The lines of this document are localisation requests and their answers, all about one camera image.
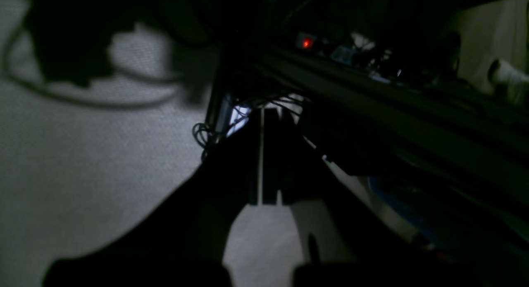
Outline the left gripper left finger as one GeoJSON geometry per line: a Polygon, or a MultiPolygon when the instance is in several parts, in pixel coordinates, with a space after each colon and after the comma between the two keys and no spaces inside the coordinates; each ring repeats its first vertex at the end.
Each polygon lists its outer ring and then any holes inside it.
{"type": "Polygon", "coordinates": [[[232,286],[222,260],[233,222],[257,198],[260,122],[252,110],[144,221],[98,251],[55,261],[42,286],[232,286]]]}

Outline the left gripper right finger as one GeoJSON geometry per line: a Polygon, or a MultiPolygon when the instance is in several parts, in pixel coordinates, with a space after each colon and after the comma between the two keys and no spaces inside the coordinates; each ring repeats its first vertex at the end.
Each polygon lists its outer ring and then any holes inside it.
{"type": "Polygon", "coordinates": [[[263,110],[263,203],[293,213],[305,259],[295,287],[455,285],[454,268],[392,232],[276,109],[263,110]]]}

